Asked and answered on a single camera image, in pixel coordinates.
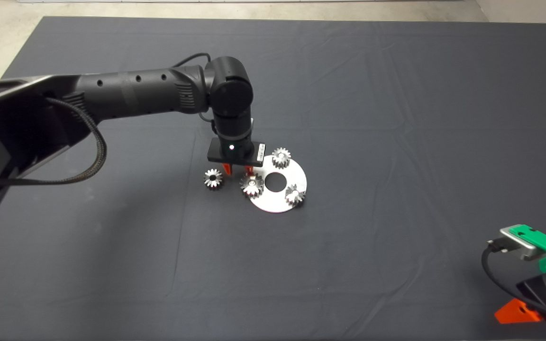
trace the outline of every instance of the metal gear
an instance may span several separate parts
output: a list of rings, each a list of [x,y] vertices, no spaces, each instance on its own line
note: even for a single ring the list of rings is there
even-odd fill
[[[218,169],[207,170],[203,175],[203,184],[210,190],[217,190],[223,185],[223,173]]]
[[[260,196],[264,189],[264,180],[258,174],[246,173],[240,182],[241,191],[249,198]]]
[[[297,205],[300,205],[305,200],[306,192],[301,192],[297,189],[297,186],[295,184],[288,186],[286,188],[286,202],[292,206],[295,207]]]
[[[273,151],[273,166],[277,168],[286,168],[290,164],[290,151],[285,148],[277,148]]]

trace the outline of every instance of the dark gray cloth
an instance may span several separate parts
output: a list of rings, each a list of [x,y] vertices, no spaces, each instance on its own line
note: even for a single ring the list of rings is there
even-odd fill
[[[510,298],[479,264],[501,227],[546,233],[546,24],[44,18],[6,76],[202,51],[245,64],[254,139],[305,169],[304,207],[260,211],[236,177],[208,191],[197,116],[104,122],[97,176],[0,206],[0,339],[546,338],[494,320]],[[32,177],[94,153],[89,138]]]

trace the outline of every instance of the hole in disc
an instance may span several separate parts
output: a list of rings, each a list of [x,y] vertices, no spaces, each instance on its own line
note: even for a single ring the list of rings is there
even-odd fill
[[[286,188],[286,177],[281,173],[271,173],[264,178],[264,185],[271,192],[281,192]]]

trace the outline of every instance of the orange block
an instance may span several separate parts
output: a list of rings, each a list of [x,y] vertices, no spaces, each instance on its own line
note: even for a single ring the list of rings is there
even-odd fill
[[[494,313],[494,317],[502,324],[542,321],[539,313],[528,309],[528,306],[517,298],[510,300],[509,303]]]

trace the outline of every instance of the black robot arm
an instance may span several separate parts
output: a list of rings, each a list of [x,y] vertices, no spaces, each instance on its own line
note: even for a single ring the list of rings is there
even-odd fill
[[[252,99],[246,70],[232,57],[216,58],[205,68],[0,80],[0,200],[11,184],[71,183],[71,178],[20,178],[91,132],[97,136],[99,154],[84,173],[93,175],[106,153],[95,125],[105,119],[170,111],[197,114],[212,108],[218,136],[210,143],[208,160],[261,166],[264,144],[251,140]],[[75,176],[73,182],[86,178]]]

